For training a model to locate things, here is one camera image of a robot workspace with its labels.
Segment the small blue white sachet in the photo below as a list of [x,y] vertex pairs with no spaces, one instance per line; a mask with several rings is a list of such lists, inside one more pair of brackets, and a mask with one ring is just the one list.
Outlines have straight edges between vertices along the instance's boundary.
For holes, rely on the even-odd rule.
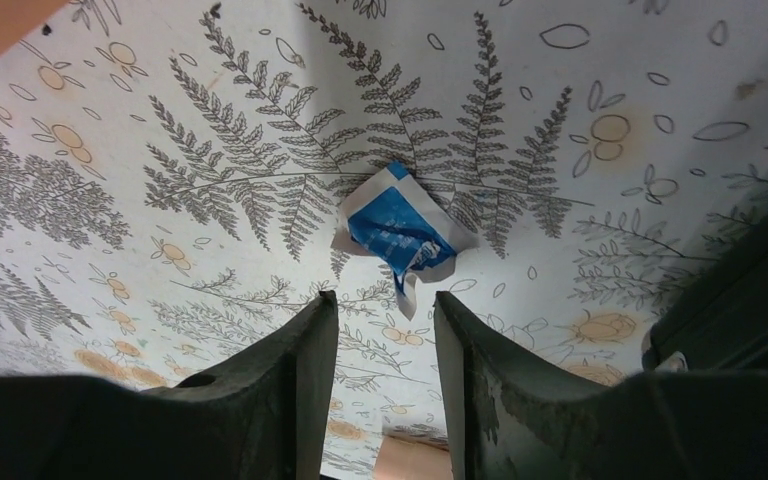
[[479,245],[477,235],[450,217],[397,161],[351,192],[338,217],[331,247],[382,260],[407,319],[417,310],[416,283],[450,277],[457,256]]

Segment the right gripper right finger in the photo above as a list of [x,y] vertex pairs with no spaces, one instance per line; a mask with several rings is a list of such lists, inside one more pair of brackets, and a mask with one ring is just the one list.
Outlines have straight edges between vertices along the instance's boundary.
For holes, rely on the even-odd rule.
[[457,479],[768,479],[768,371],[572,374],[434,302]]

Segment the black foam-lined case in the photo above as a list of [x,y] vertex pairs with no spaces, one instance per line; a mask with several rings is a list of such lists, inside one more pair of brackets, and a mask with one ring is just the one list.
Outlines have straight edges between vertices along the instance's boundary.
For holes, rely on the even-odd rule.
[[644,369],[671,358],[691,370],[768,369],[768,214],[652,327]]

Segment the floral tablecloth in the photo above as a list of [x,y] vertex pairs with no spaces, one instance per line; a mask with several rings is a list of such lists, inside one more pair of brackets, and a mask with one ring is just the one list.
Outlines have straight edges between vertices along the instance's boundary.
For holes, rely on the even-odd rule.
[[[478,245],[332,248],[402,163]],[[0,56],[0,374],[172,386],[321,290],[322,470],[446,438],[437,288],[588,380],[768,212],[768,1],[71,1]]]

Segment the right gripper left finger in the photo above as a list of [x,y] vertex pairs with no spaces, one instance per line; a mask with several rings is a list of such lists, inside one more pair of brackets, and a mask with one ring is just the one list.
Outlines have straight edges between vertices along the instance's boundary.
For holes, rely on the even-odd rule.
[[338,333],[336,296],[322,291],[174,387],[0,377],[0,479],[316,479]]

